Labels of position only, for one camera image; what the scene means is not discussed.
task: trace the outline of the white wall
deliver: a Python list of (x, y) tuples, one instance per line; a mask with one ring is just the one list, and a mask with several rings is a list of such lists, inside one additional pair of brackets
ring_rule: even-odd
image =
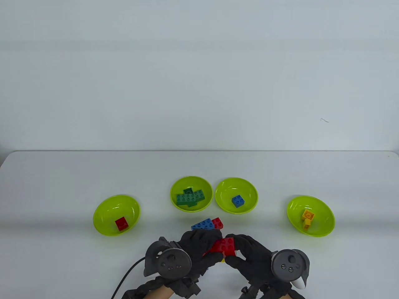
[(0, 152), (397, 150), (398, 15), (396, 0), (0, 0)]

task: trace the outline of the green bowl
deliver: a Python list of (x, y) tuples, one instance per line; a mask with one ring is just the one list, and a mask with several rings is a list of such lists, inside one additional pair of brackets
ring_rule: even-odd
[[(314, 213), (314, 219), (308, 230), (302, 228), (301, 219), (305, 209)], [(335, 227), (335, 217), (331, 209), (320, 199), (312, 196), (294, 198), (287, 207), (288, 219), (301, 233), (312, 237), (324, 237), (330, 234)]]
[[(188, 206), (178, 206), (176, 203), (177, 194), (183, 194), (184, 189), (192, 188), (193, 191), (202, 190), (205, 199), (197, 203), (196, 206), (188, 207)], [(199, 212), (207, 208), (212, 201), (213, 198), (213, 189), (211, 184), (209, 184), (206, 180), (202, 177), (183, 177), (180, 180), (176, 181), (172, 188), (170, 189), (170, 200), (172, 201), (173, 205), (182, 210), (184, 212)]]
[[(129, 227), (119, 231), (115, 221), (125, 217)], [(115, 195), (104, 200), (93, 215), (94, 227), (106, 236), (119, 236), (131, 230), (140, 218), (140, 205), (127, 195)]]
[[(241, 195), (245, 203), (236, 208), (231, 199)], [(251, 212), (258, 203), (258, 191), (249, 182), (239, 177), (231, 177), (222, 181), (215, 192), (216, 203), (222, 210), (231, 214), (245, 214)]]

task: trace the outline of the black cable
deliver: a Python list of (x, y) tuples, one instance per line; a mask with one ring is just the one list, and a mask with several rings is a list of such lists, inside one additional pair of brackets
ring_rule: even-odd
[(136, 267), (140, 262), (142, 262), (142, 261), (144, 261), (144, 260), (145, 260), (145, 257), (139, 259), (138, 261), (136, 261), (136, 262), (134, 263), (133, 266), (130, 267), (129, 270), (127, 270), (126, 274), (123, 276), (122, 280), (121, 280), (120, 283), (118, 284), (117, 289), (115, 290), (115, 292), (114, 292), (114, 294), (112, 295), (111, 299), (114, 299), (114, 298), (115, 298), (115, 295), (117, 294), (117, 292), (118, 292), (120, 286), (122, 285), (123, 281), (126, 279), (127, 275), (129, 275), (130, 271), (132, 271), (134, 267)]

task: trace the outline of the hand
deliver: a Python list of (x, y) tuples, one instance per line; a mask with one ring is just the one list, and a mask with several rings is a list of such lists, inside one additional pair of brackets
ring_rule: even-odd
[(223, 254), (220, 252), (207, 253), (214, 243), (222, 239), (220, 230), (192, 230), (185, 232), (178, 242), (191, 258), (191, 270), (188, 276), (204, 275), (209, 267), (221, 262)]
[(282, 282), (273, 275), (272, 252), (269, 249), (250, 236), (229, 234), (226, 238), (234, 238), (235, 248), (245, 256), (245, 260), (237, 256), (226, 256), (226, 264), (240, 271), (251, 285), (261, 287), (267, 283), (268, 290), (274, 289), (279, 293), (291, 289), (291, 283)]

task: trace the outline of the yellow lego brick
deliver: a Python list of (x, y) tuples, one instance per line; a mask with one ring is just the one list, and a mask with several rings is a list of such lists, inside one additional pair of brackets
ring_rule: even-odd
[(306, 219), (304, 220), (304, 222), (303, 222), (303, 225), (302, 225), (303, 229), (304, 229), (304, 230), (308, 230), (308, 228), (310, 227), (311, 223), (312, 223), (312, 222), (311, 222), (309, 219), (306, 218)]
[(313, 218), (314, 218), (314, 214), (312, 212), (310, 212), (309, 210), (305, 210), (303, 212), (301, 219), (302, 220), (309, 219), (310, 221), (313, 221)]

